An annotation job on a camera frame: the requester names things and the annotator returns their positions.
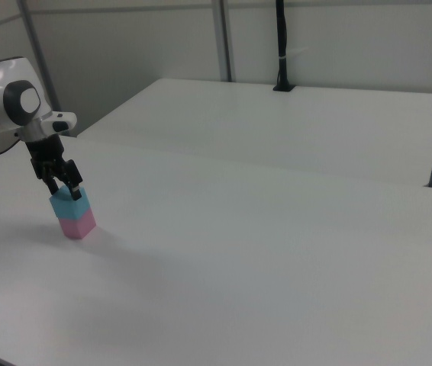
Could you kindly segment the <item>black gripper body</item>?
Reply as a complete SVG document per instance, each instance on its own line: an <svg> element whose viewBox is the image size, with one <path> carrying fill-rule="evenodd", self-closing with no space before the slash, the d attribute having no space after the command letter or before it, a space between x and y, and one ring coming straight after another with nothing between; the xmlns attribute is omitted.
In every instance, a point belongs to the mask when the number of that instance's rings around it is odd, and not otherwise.
<svg viewBox="0 0 432 366"><path fill-rule="evenodd" d="M59 136L49 136L43 140L26 143L28 152L31 155L33 166L42 166L52 163L60 164L64 162L64 147Z"/></svg>

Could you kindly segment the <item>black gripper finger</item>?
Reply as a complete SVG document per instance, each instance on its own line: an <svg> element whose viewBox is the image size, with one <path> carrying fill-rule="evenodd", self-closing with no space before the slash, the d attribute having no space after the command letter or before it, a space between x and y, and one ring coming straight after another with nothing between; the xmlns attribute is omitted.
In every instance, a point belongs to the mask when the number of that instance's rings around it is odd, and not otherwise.
<svg viewBox="0 0 432 366"><path fill-rule="evenodd" d="M73 160L60 163L58 179L69 189L70 195L74 201L77 201L82 197L79 186L83 180Z"/></svg>
<svg viewBox="0 0 432 366"><path fill-rule="evenodd" d="M31 162L35 175L49 189L51 195L58 192L58 184L55 181L54 165L51 162L32 161Z"/></svg>

